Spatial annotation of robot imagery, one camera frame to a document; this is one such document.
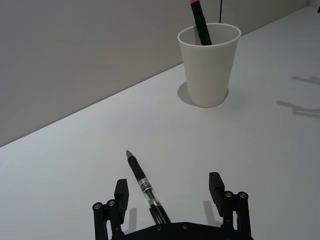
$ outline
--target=cup rim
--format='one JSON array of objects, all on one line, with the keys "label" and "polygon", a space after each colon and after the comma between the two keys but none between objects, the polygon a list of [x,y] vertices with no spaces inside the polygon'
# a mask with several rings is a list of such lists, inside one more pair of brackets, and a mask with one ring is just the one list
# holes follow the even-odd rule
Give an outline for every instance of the cup rim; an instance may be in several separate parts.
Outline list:
[{"label": "cup rim", "polygon": [[230,41],[226,41],[226,42],[223,42],[223,43],[220,43],[220,44],[214,44],[214,45],[194,45],[194,44],[186,43],[186,42],[184,42],[184,41],[182,41],[182,40],[180,39],[180,35],[181,35],[181,34],[183,34],[184,32],[188,31],[189,29],[195,28],[195,26],[190,26],[190,27],[182,30],[182,31],[178,34],[178,41],[179,41],[179,43],[180,43],[180,44],[187,45],[187,46],[196,47],[196,48],[221,47],[221,46],[230,44],[230,43],[232,43],[232,42],[234,42],[234,41],[237,41],[237,40],[241,37],[241,34],[242,34],[242,33],[241,33],[241,30],[240,30],[238,27],[233,26],[233,25],[230,25],[230,24],[226,24],[226,23],[207,23],[206,25],[207,25],[207,26],[208,26],[208,25],[224,25],[224,26],[232,27],[232,28],[236,29],[236,30],[239,32],[239,35],[238,35],[236,38],[234,38],[234,39],[232,39],[232,40],[230,40]]}]

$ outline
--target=pen label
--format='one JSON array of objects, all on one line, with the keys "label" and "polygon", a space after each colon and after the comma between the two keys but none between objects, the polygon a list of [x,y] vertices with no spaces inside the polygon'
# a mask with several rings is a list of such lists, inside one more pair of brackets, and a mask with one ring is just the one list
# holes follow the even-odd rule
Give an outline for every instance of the pen label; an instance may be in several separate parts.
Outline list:
[{"label": "pen label", "polygon": [[150,182],[148,181],[148,179],[146,177],[139,181],[139,186],[140,186],[143,193],[145,193],[145,191],[148,189],[152,189]]}]

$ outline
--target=pen tip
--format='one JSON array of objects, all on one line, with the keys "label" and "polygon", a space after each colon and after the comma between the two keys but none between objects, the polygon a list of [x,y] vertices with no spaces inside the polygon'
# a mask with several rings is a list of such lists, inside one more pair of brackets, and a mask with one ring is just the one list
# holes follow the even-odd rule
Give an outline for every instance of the pen tip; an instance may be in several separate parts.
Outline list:
[{"label": "pen tip", "polygon": [[133,156],[133,154],[129,150],[125,151],[125,153],[126,153],[127,159],[130,158],[131,156]]}]

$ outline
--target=pen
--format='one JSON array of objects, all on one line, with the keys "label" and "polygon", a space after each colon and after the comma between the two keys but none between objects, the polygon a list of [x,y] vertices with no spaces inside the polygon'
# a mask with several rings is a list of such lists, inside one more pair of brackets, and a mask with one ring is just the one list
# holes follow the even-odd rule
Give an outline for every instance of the pen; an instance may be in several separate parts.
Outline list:
[{"label": "pen", "polygon": [[190,0],[195,26],[203,46],[212,45],[205,16],[199,0]]},{"label": "pen", "polygon": [[141,188],[141,191],[146,198],[150,208],[150,213],[156,224],[169,224],[171,223],[164,207],[161,205],[154,189],[150,185],[144,171],[141,169],[137,159],[130,151],[126,151],[128,163],[133,171],[133,174]]}]

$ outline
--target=white paper cup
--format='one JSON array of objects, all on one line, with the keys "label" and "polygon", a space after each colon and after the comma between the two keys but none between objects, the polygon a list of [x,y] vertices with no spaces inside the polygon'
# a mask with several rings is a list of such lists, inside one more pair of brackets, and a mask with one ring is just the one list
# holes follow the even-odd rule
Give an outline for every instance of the white paper cup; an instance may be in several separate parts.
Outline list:
[{"label": "white paper cup", "polygon": [[239,28],[222,23],[208,23],[212,45],[202,46],[195,26],[181,31],[180,43],[186,84],[191,101],[211,108],[224,101],[238,39]]}]

